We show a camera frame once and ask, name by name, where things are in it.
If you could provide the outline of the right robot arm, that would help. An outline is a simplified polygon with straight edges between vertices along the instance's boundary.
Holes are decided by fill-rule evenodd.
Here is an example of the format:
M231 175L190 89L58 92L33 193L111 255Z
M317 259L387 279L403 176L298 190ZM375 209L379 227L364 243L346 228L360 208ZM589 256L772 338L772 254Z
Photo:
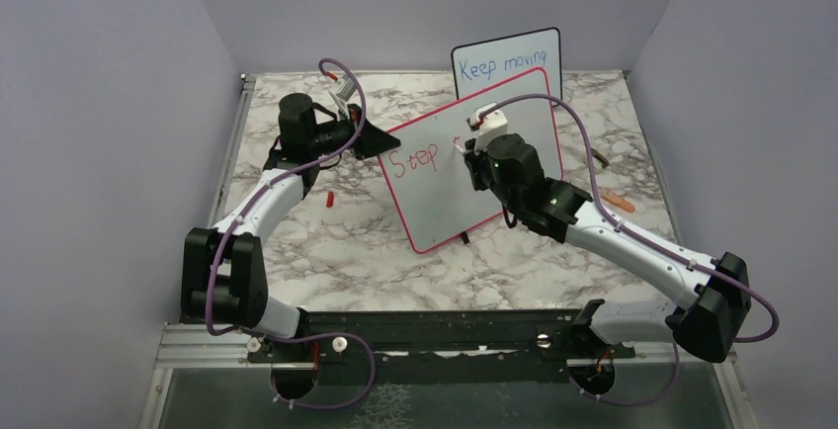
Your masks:
M682 249L646 230L601 212L591 195L545 175L535 148L516 133L464 144L472 186L491 192L509 226L594 253L641 278L655 300L591 300L570 330L572 348L593 357L608 345L668 342L711 363L726 358L751 308L744 289L746 262Z

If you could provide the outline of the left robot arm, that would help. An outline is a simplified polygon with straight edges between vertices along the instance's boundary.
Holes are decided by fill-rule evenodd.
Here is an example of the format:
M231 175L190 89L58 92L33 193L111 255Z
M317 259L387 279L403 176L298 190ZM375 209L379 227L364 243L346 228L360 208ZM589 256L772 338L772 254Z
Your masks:
M328 121L317 120L327 113ZM302 311L269 295L263 244L316 182L323 162L346 150L361 160L400 146L394 135L371 124L361 106L341 102L336 113L303 93L279 103L280 134L257 186L226 218L193 228L185 238L180 304L183 314L207 326L217 322L273 336L287 360L310 347L300 326Z

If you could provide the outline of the red framed whiteboard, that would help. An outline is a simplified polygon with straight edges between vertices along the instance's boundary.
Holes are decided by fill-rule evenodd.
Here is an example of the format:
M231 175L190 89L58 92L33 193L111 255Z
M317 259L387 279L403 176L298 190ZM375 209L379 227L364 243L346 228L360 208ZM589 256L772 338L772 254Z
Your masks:
M390 130L400 145L378 161L414 252L429 252L501 214L491 193L471 185L461 155L476 136L468 120L492 103L549 91L546 71L534 67Z

